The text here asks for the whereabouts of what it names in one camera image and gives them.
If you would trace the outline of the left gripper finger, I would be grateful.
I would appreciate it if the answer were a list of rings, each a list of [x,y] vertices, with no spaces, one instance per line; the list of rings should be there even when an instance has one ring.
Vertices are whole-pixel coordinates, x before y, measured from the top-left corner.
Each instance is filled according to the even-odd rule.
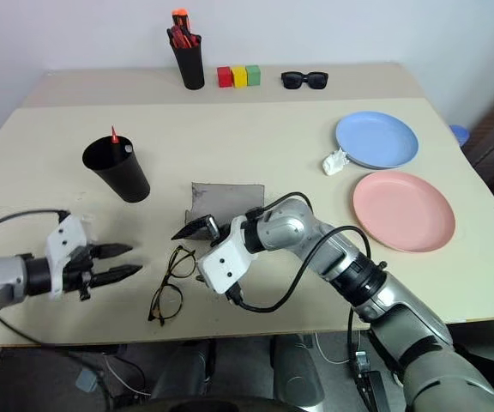
[[[93,258],[95,259],[114,258],[132,250],[133,250],[132,246],[121,243],[94,245]]]
[[[117,267],[110,268],[109,270],[93,274],[91,278],[91,288],[98,288],[108,284],[120,282],[142,269],[142,265],[138,264],[124,264]]]

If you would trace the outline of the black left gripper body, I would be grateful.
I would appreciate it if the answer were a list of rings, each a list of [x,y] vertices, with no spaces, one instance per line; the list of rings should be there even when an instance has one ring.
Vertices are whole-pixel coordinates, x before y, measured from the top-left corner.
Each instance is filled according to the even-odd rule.
[[[90,245],[86,251],[70,260],[63,270],[63,291],[77,291],[80,301],[91,298],[90,289],[100,286],[98,276],[93,272],[93,261],[98,259],[100,245]]]

